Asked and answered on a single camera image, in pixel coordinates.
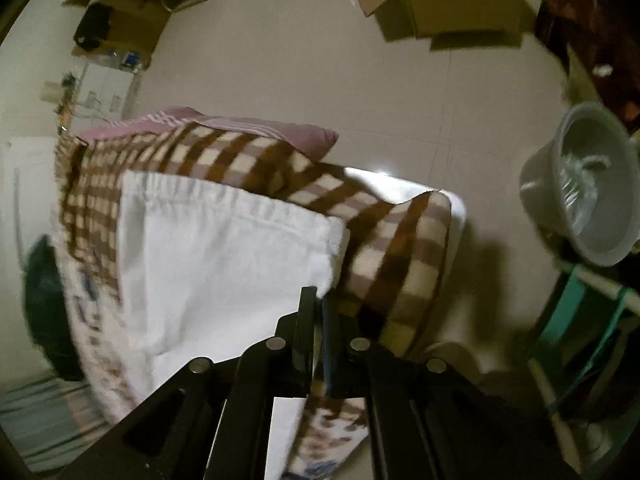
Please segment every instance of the green fabric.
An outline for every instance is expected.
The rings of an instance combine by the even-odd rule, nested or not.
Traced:
[[[62,280],[54,250],[42,236],[27,261],[24,316],[32,341],[41,346],[56,373],[65,381],[84,378],[66,318]]]

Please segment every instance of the white cloth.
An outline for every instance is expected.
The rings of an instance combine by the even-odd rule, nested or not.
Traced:
[[[117,252],[138,400],[186,362],[234,358],[273,335],[300,288],[337,283],[348,231],[338,218],[222,184],[127,172]]]

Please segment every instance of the plastic container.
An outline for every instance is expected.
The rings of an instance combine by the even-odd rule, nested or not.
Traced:
[[[598,199],[579,233],[564,208],[562,158],[604,156],[608,168],[594,171]],[[520,199],[533,221],[565,236],[587,262],[601,267],[622,260],[640,232],[640,169],[626,128],[599,103],[581,103],[564,117],[556,136],[520,173]]]

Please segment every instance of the pink pillow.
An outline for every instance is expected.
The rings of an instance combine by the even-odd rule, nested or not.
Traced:
[[[248,132],[271,139],[285,140],[312,160],[321,160],[338,140],[338,134],[333,130],[325,130],[310,124],[206,116],[188,107],[171,107],[129,121],[111,121],[81,132],[78,137],[92,142],[93,140],[111,139],[140,132],[159,134],[191,122],[197,122],[209,128]]]

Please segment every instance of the tiled floor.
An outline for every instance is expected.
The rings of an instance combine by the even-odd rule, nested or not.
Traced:
[[[211,0],[172,16],[138,110],[331,127],[328,161],[458,193],[468,227],[431,331],[488,372],[510,366],[556,278],[517,183],[566,110],[563,81],[531,36],[520,49],[435,52],[386,43],[355,0]]]

